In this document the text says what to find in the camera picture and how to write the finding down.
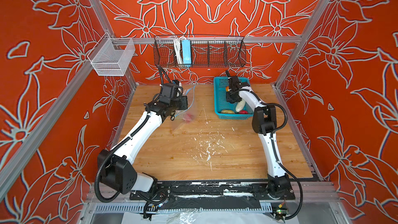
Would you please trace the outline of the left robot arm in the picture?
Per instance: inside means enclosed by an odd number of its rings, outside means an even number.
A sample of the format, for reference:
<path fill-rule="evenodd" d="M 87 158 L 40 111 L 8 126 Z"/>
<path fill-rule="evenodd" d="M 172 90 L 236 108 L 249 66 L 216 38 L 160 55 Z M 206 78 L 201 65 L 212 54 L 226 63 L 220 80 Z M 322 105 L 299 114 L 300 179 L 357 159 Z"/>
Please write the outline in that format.
<path fill-rule="evenodd" d="M 167 198 L 166 193 L 157 189 L 155 177 L 138 173 L 133 167 L 138 153 L 153 132 L 167 118 L 174 120 L 178 111 L 188 109 L 188 98 L 183 94 L 181 83 L 171 80 L 160 65 L 157 68 L 161 79 L 160 92 L 144 104 L 141 118 L 122 141 L 110 150 L 102 150 L 97 157 L 94 193 L 100 202 L 112 202 L 119 195 L 132 191 L 152 204 Z"/>

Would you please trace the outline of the clear zip top bag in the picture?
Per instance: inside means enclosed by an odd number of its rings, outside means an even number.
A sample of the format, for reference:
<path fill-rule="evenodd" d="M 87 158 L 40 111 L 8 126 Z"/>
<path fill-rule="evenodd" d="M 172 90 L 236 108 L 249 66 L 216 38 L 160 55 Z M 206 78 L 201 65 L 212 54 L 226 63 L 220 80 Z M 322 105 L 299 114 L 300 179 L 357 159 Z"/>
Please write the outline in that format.
<path fill-rule="evenodd" d="M 188 124 L 191 123 L 186 123 L 183 121 L 183 115 L 184 114 L 192 114 L 195 118 L 197 116 L 197 111 L 196 111 L 196 100 L 195 100 L 195 89 L 196 85 L 188 85 L 188 88 L 183 91 L 183 96 L 187 97 L 187 109 L 186 110 L 178 110 L 175 115 L 175 119 L 172 122 L 172 131 L 176 132 L 179 129 L 182 129 L 184 127 L 187 127 Z"/>

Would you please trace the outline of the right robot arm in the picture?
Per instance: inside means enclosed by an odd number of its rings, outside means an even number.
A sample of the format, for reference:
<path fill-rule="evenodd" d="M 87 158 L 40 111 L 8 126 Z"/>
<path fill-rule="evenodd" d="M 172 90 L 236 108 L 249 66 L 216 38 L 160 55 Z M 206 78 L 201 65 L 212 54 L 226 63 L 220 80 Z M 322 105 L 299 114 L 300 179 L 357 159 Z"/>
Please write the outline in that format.
<path fill-rule="evenodd" d="M 282 198 L 292 192 L 290 178 L 297 179 L 283 165 L 276 139 L 276 132 L 287 124 L 286 110 L 280 104 L 263 102 L 249 83 L 233 77 L 226 92 L 228 101 L 244 100 L 252 109 L 252 128 L 261 140 L 267 161 L 267 194 L 275 200 Z"/>

